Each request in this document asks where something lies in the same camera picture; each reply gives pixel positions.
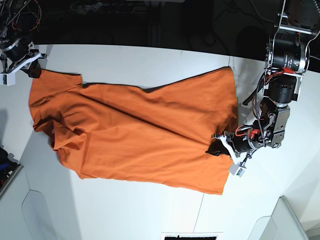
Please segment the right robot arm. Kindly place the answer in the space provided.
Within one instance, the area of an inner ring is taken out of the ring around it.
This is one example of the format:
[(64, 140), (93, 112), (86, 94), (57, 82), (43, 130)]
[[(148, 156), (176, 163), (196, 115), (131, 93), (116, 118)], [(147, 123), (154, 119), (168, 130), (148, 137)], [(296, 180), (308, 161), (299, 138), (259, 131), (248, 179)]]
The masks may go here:
[(42, 73), (41, 53), (33, 43), (33, 31), (38, 30), (42, 8), (38, 0), (2, 0), (0, 2), (0, 84), (11, 86), (16, 73), (22, 71), (33, 79)]

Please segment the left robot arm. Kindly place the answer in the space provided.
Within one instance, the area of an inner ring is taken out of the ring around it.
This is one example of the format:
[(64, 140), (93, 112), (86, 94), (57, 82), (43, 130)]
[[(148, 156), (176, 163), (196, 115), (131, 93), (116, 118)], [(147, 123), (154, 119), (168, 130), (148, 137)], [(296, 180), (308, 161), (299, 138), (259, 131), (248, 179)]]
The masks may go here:
[(289, 103), (298, 100), (309, 67), (310, 43), (320, 35), (320, 2), (283, 1), (275, 28), (266, 45), (264, 73), (243, 101), (245, 106), (251, 104), (254, 122), (240, 125), (233, 132), (214, 134), (208, 154), (235, 160), (245, 153), (248, 160), (262, 147), (281, 146), (290, 116)]

